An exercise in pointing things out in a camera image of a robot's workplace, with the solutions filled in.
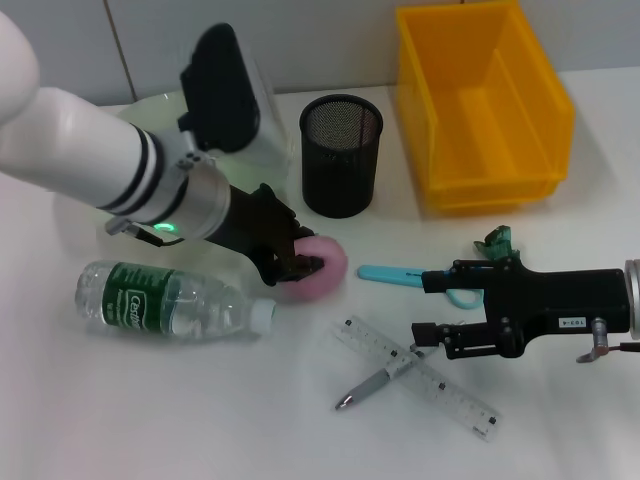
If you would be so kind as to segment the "green plastic wrapper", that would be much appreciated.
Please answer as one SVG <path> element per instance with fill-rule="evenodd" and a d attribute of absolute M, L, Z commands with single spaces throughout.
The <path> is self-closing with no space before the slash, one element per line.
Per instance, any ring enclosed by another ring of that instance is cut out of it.
<path fill-rule="evenodd" d="M 473 244 L 477 252 L 489 261 L 520 258 L 520 251 L 512 246 L 511 228 L 507 225 L 496 227 L 482 241 L 474 241 Z"/>

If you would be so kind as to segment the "pink peach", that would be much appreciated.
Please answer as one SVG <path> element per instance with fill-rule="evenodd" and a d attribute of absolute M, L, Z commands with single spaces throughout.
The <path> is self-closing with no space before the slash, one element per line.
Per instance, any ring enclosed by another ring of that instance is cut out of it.
<path fill-rule="evenodd" d="M 294 242 L 298 255 L 320 258 L 324 266 L 312 275 L 281 284 L 282 290 L 296 301 L 315 301 L 336 290 L 343 281 L 348 258 L 340 244 L 326 236 L 310 236 Z"/>

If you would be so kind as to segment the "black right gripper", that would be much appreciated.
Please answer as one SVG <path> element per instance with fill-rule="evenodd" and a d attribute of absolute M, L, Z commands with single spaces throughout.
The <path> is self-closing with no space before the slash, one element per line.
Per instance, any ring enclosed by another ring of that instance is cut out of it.
<path fill-rule="evenodd" d="M 486 323 L 413 323 L 417 347 L 442 345 L 448 359 L 500 355 L 517 358 L 545 335 L 629 331 L 629 297 L 620 269 L 535 272 L 518 260 L 455 260 L 447 270 L 424 271 L 425 293 L 485 290 Z"/>

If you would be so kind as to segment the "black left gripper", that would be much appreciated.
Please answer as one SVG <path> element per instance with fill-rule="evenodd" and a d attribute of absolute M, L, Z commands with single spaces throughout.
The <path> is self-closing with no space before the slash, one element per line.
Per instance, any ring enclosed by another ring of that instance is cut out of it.
<path fill-rule="evenodd" d="M 247 257 L 268 286 L 298 282 L 324 268 L 317 256 L 296 255 L 294 241 L 316 233 L 299 225 L 295 213 L 266 184 L 253 193 L 230 188 L 230 206 L 214 243 Z"/>

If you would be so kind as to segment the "transparent plastic ruler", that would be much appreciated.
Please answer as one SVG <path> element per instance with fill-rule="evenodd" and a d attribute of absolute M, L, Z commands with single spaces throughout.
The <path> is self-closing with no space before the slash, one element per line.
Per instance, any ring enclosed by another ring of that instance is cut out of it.
<path fill-rule="evenodd" d="M 400 346 L 357 317 L 334 324 L 332 333 L 352 351 L 371 361 L 377 368 L 375 372 L 396 355 L 402 358 L 410 353 L 410 347 Z M 390 383 L 402 385 L 486 442 L 493 441 L 497 435 L 501 415 L 431 368 L 426 359 L 418 361 L 406 374 Z"/>

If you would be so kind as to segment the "yellow plastic bin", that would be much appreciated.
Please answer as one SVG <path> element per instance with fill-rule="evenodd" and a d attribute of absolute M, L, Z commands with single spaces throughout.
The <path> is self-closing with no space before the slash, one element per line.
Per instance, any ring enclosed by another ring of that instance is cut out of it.
<path fill-rule="evenodd" d="M 396 111 L 430 209 L 484 214 L 551 195 L 575 110 L 517 0 L 400 7 Z"/>

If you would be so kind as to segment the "blue scissors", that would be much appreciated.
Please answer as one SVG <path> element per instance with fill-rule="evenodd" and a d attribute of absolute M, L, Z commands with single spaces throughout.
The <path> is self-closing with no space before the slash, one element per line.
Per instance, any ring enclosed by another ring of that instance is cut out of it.
<path fill-rule="evenodd" d="M 376 265 L 362 265 L 356 269 L 357 277 L 362 280 L 420 289 L 423 288 L 423 272 L 423 269 Z M 484 292 L 482 290 L 465 290 L 463 296 L 460 296 L 460 293 L 462 290 L 447 290 L 445 292 L 449 302 L 456 308 L 474 310 L 483 305 Z"/>

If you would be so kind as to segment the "silver pen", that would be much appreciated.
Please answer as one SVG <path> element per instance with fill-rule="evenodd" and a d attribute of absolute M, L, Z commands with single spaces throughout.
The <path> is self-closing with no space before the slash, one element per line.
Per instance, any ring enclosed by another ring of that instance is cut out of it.
<path fill-rule="evenodd" d="M 433 354 L 435 351 L 435 348 L 431 348 L 427 352 L 424 352 L 418 350 L 415 345 L 412 345 L 410 347 L 410 353 L 407 356 L 400 358 L 399 355 L 396 355 L 394 360 L 388 362 L 383 368 L 351 389 L 336 403 L 334 409 L 340 411 L 361 403 L 390 382 L 406 374 L 418 361 L 425 360 L 427 356 Z"/>

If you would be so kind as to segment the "clear plastic water bottle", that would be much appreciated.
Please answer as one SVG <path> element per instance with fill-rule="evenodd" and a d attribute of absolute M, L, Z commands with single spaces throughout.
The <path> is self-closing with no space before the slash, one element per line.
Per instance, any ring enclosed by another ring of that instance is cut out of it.
<path fill-rule="evenodd" d="M 180 341 L 266 335 L 276 308 L 212 276 L 113 261 L 84 268 L 75 305 L 88 321 Z"/>

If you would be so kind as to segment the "black mesh pen holder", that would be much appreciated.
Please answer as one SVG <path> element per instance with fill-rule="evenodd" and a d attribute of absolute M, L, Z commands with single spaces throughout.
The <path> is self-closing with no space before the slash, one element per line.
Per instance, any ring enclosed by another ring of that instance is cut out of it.
<path fill-rule="evenodd" d="M 309 103 L 299 119 L 302 195 L 317 214 L 344 219 L 371 203 L 383 117 L 371 102 L 332 94 Z"/>

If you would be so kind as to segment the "green glass fruit plate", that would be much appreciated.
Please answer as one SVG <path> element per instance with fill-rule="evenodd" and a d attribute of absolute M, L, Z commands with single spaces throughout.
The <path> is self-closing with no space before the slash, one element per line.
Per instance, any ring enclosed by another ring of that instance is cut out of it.
<path fill-rule="evenodd" d="M 253 193 L 266 184 L 284 203 L 280 190 L 290 151 L 273 167 L 199 150 L 178 125 L 187 112 L 180 91 L 138 101 L 121 117 L 76 97 L 67 98 L 65 107 L 63 165 L 44 184 L 109 214 L 116 223 L 112 234 L 159 247 L 167 235 L 215 244 L 231 187 Z"/>

